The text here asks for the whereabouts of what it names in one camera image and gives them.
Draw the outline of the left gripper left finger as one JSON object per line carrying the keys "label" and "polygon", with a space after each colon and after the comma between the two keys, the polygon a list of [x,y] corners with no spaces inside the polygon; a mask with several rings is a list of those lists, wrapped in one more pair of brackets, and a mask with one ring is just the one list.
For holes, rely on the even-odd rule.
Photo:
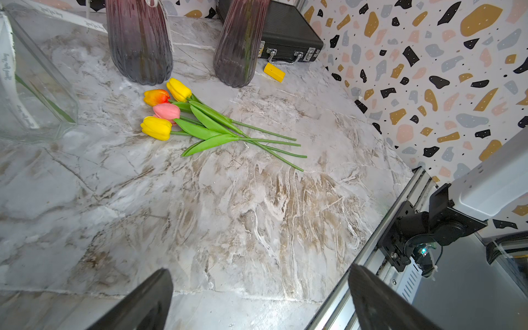
{"label": "left gripper left finger", "polygon": [[163,330],[172,296],[171,274],[160,268],[89,328]]}

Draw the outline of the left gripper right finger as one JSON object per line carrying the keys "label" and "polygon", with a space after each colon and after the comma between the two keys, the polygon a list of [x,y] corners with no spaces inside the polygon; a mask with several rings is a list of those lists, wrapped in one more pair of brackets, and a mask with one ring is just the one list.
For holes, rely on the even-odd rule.
{"label": "left gripper right finger", "polygon": [[362,330],[439,328],[366,267],[352,264],[348,282]]}

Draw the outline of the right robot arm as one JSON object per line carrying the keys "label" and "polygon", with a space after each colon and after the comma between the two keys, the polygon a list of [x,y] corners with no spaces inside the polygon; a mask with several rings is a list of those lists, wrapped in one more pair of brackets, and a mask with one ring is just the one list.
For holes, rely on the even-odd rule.
{"label": "right robot arm", "polygon": [[441,246],[485,228],[500,211],[527,199],[527,128],[504,143],[492,140],[479,159],[430,198],[428,229]]}

